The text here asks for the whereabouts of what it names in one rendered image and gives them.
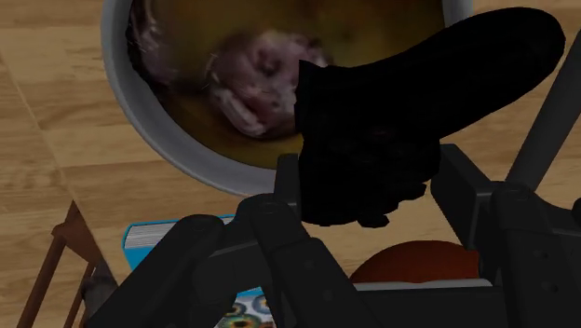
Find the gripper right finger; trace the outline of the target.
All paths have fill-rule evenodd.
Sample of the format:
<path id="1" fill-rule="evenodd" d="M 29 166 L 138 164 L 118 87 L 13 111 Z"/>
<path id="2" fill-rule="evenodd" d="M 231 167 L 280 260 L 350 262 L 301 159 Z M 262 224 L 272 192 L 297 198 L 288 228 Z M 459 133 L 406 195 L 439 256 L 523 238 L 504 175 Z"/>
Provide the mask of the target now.
<path id="1" fill-rule="evenodd" d="M 581 328 L 581 229 L 529 187 L 490 180 L 454 144 L 441 146 L 430 193 L 480 277 L 504 297 L 507 328 Z"/>

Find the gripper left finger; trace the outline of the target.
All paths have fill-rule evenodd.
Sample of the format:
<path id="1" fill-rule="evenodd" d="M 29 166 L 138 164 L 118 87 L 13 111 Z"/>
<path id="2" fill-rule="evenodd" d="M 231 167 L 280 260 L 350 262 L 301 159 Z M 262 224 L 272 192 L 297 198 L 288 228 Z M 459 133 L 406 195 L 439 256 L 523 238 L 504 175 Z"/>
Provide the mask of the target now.
<path id="1" fill-rule="evenodd" d="M 254 287 L 278 328 L 381 328 L 301 223 L 295 155 L 279 160 L 273 193 L 244 199 L 229 224 L 206 214 L 178 221 L 86 328 L 215 328 Z"/>

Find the black boot-shaped object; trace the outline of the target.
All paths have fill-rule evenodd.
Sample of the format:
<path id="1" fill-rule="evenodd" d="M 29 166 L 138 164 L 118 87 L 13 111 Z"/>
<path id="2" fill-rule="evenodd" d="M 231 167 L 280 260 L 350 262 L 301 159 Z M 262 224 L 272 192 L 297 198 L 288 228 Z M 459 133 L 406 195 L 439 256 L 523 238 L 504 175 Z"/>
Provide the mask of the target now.
<path id="1" fill-rule="evenodd" d="M 480 13 L 357 67 L 302 61 L 295 104 L 301 217 L 382 227 L 438 172 L 441 140 L 515 102 L 556 68 L 565 35 L 546 11 Z"/>

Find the red-brown round object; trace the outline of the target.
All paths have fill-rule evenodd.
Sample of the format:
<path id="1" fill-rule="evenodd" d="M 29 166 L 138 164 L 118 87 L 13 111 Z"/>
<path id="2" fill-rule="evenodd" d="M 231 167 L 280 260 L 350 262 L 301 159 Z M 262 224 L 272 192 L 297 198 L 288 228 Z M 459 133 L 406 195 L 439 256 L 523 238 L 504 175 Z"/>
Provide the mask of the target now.
<path id="1" fill-rule="evenodd" d="M 354 283 L 463 280 L 479 277 L 479 254 L 442 240 L 414 240 L 390 246 L 350 276 Z"/>

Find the grey rod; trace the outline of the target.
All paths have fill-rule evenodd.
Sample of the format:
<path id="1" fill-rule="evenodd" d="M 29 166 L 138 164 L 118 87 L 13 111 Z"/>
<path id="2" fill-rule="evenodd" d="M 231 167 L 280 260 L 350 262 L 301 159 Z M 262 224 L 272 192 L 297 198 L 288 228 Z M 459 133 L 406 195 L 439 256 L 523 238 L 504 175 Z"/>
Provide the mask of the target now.
<path id="1" fill-rule="evenodd" d="M 550 87 L 506 181 L 536 190 L 581 115 L 581 29 Z"/>

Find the grey bowl with soup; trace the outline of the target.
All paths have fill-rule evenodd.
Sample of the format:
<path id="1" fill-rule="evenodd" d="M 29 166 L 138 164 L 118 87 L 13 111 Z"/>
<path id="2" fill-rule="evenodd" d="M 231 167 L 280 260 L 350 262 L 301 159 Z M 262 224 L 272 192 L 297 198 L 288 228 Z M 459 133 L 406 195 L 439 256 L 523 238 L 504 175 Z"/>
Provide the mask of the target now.
<path id="1" fill-rule="evenodd" d="M 128 121 L 166 161 L 234 195 L 270 192 L 279 156 L 302 137 L 291 111 L 245 115 L 243 132 L 216 102 L 207 68 L 231 38 L 270 33 L 354 66 L 395 54 L 469 17 L 473 0 L 104 0 L 104 69 Z"/>

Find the blue book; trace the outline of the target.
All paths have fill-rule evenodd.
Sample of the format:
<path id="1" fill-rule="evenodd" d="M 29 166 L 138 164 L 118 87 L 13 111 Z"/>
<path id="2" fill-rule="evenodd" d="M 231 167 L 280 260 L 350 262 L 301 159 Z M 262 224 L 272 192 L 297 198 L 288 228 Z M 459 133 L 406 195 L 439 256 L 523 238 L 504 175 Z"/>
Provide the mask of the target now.
<path id="1" fill-rule="evenodd" d="M 178 219 L 133 223 L 122 238 L 122 249 L 135 269 Z M 236 295 L 231 309 L 213 328 L 277 328 L 263 290 L 256 287 Z"/>

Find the brown wooden chair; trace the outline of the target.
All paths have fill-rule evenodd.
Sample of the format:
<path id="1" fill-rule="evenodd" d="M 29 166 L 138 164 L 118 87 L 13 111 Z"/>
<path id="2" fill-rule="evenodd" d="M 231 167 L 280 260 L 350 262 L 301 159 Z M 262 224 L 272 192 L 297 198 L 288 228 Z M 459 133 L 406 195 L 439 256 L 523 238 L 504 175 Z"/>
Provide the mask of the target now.
<path id="1" fill-rule="evenodd" d="M 85 312 L 79 323 L 79 328 L 85 328 L 88 319 L 98 311 L 117 287 L 115 278 L 101 253 L 101 249 L 93 238 L 82 213 L 74 201 L 71 202 L 64 221 L 59 225 L 55 225 L 51 234 L 53 240 L 21 313 L 17 328 L 33 328 L 34 321 L 65 248 L 70 249 L 85 260 L 87 267 L 63 328 L 73 328 L 81 302 L 85 303 Z"/>

